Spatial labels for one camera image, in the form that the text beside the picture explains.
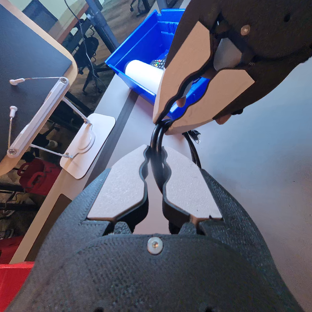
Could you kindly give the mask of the office chair wheel base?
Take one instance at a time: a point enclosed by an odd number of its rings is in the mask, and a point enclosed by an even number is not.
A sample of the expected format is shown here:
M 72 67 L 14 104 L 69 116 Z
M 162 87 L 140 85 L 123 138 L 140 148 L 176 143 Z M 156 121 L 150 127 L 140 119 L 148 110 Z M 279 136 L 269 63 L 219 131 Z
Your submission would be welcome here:
M 136 2 L 136 0 L 132 0 L 131 4 L 130 4 L 130 12 L 133 12 L 134 11 L 134 8 L 133 8 L 133 5 L 134 3 Z M 140 9 L 140 3 L 142 2 L 143 4 L 143 10 Z M 149 13 L 150 11 L 150 5 L 149 5 L 149 1 L 148 0 L 138 0 L 138 3 L 137 3 L 137 10 L 138 10 L 138 13 L 136 15 L 136 17 L 140 17 L 142 15 L 145 15 L 147 13 Z

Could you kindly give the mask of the dark metal table leg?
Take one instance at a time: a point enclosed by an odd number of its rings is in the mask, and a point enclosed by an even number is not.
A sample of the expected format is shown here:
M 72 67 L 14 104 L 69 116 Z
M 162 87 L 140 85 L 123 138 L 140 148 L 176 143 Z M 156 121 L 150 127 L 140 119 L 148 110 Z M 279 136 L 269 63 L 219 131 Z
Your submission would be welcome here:
M 97 4 L 93 0 L 86 0 L 86 3 L 88 4 L 88 10 L 86 13 L 87 18 L 90 20 L 95 31 L 98 33 L 108 50 L 113 53 L 119 47 L 119 42 Z

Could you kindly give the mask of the black office chair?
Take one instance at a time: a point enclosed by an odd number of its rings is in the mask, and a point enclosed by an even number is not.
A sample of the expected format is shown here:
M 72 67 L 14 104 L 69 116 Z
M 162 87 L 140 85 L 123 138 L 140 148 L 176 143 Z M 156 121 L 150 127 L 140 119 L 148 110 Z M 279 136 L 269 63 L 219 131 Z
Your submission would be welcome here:
M 95 82 L 96 92 L 101 94 L 103 90 L 100 89 L 98 85 L 98 81 L 100 81 L 99 75 L 95 64 L 92 62 L 92 59 L 96 60 L 96 51 L 99 46 L 99 40 L 94 37 L 95 30 L 93 29 L 93 26 L 89 27 L 92 31 L 92 34 L 89 37 L 83 32 L 83 25 L 85 22 L 85 20 L 80 18 L 75 25 L 79 30 L 79 34 L 82 35 L 82 42 L 76 47 L 76 52 L 73 57 L 77 64 L 78 74 L 83 75 L 85 68 L 89 71 L 82 89 L 83 94 L 87 95 L 86 87 L 91 81 Z

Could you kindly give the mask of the white metal panel stand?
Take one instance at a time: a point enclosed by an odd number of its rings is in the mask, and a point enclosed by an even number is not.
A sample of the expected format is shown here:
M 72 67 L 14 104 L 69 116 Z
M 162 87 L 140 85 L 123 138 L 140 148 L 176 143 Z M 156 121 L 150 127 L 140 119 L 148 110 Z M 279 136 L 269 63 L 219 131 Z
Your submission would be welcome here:
M 10 149 L 7 149 L 6 158 L 20 158 L 28 147 L 34 147 L 60 156 L 60 166 L 75 179 L 81 179 L 86 175 L 115 126 L 116 120 L 114 117 L 96 113 L 85 116 L 64 97 L 68 88 L 67 78 L 57 79 L 38 112 L 11 143 Z M 39 126 L 48 120 L 61 100 L 83 119 L 83 125 L 63 154 L 32 144 Z

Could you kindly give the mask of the red plastic bin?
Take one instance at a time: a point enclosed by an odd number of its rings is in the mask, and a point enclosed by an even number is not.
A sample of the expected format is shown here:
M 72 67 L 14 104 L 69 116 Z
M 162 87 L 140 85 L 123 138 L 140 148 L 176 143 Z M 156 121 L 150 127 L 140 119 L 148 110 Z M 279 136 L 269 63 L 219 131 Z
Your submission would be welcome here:
M 0 311 L 3 312 L 20 291 L 34 262 L 0 265 Z

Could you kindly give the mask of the blue plastic bin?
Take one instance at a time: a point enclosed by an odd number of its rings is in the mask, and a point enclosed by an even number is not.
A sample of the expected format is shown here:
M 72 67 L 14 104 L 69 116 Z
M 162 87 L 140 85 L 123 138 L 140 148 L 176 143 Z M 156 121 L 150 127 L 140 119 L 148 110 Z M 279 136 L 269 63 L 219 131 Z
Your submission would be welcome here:
M 129 78 L 124 73 L 125 65 L 132 60 L 150 64 L 155 59 L 165 58 L 165 66 L 168 65 L 181 45 L 175 33 L 186 25 L 178 25 L 183 13 L 184 10 L 180 9 L 165 9 L 162 13 L 153 11 L 105 61 L 129 88 L 152 105 L 157 94 Z M 177 108 L 176 104 L 173 106 L 173 112 L 170 109 L 167 115 L 177 119 L 186 108 Z

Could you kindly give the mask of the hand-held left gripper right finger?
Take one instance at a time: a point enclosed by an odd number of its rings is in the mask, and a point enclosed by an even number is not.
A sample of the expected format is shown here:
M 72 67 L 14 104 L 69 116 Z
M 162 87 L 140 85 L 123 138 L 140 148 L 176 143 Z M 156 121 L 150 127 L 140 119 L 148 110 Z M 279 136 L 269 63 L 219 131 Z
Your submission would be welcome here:
M 174 225 L 221 220 L 222 214 L 200 168 L 169 146 L 162 147 L 165 182 L 163 215 Z

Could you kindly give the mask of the wooden edged desk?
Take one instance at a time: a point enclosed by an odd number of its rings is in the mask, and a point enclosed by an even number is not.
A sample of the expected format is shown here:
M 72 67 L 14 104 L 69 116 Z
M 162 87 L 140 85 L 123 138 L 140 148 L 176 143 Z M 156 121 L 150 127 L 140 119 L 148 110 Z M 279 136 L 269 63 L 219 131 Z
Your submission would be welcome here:
M 22 6 L 22 13 L 35 22 L 41 29 L 62 44 L 72 29 L 77 28 L 78 19 L 88 9 L 82 0 L 32 0 Z

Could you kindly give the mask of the person's right hand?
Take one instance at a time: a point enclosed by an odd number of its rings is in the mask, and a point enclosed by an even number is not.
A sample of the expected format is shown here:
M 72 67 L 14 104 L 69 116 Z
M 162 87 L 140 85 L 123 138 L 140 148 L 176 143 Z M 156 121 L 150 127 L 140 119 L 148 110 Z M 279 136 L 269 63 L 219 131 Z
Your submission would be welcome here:
M 186 103 L 186 97 L 182 97 L 182 98 L 176 100 L 176 104 L 178 107 L 184 107 L 185 103 Z M 228 119 L 230 119 L 231 116 L 232 116 L 231 114 L 224 115 L 220 118 L 215 119 L 215 121 L 219 125 L 222 125 L 222 124 L 226 123 L 228 121 Z

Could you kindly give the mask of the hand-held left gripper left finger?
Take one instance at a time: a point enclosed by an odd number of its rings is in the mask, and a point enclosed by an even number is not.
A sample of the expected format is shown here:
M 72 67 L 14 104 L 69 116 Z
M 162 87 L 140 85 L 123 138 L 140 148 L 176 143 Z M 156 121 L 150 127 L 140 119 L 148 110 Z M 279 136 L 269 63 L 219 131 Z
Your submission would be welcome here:
M 110 169 L 87 219 L 117 222 L 145 202 L 147 186 L 142 169 L 148 146 L 141 145 L 118 160 Z

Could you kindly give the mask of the black panel with wooden edge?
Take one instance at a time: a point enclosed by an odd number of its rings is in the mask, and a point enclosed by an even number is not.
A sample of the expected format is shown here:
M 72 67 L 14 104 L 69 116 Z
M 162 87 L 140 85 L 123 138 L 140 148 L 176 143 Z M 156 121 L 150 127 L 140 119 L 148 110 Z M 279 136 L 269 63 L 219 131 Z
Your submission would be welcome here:
M 61 44 L 10 1 L 1 1 L 1 176 L 21 159 L 6 158 L 10 106 L 18 108 L 12 122 L 12 143 L 38 112 L 57 81 L 27 80 L 13 86 L 9 80 L 65 77 L 70 87 L 77 73 L 76 62 Z

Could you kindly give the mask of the red tool bag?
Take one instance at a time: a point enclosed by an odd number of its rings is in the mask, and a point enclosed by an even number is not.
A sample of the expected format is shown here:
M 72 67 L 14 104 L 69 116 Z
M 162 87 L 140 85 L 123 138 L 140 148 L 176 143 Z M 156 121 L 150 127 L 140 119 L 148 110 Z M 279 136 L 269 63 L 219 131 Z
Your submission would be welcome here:
M 59 166 L 38 158 L 22 164 L 17 170 L 24 191 L 41 196 L 48 195 L 60 173 Z

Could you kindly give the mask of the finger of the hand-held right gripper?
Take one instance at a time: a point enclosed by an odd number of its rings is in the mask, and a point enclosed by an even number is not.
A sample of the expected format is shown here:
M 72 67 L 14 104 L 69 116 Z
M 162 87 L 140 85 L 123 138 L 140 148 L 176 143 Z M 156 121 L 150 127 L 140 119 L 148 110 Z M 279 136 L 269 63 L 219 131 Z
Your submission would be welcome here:
M 207 124 L 246 91 L 255 81 L 242 69 L 222 69 L 210 81 L 205 94 L 190 105 L 166 131 L 166 135 L 187 132 Z
M 185 90 L 211 57 L 210 32 L 197 21 L 178 51 L 165 66 L 153 111 L 153 123 L 158 124 L 172 105 L 184 97 Z

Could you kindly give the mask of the white roll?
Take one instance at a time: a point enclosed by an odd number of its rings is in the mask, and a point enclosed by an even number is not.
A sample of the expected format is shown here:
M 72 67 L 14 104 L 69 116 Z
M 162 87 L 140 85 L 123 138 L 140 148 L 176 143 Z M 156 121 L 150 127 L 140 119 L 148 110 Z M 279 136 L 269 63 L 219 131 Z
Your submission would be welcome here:
M 163 76 L 163 69 L 140 60 L 132 60 L 125 65 L 124 73 L 137 84 L 157 94 Z

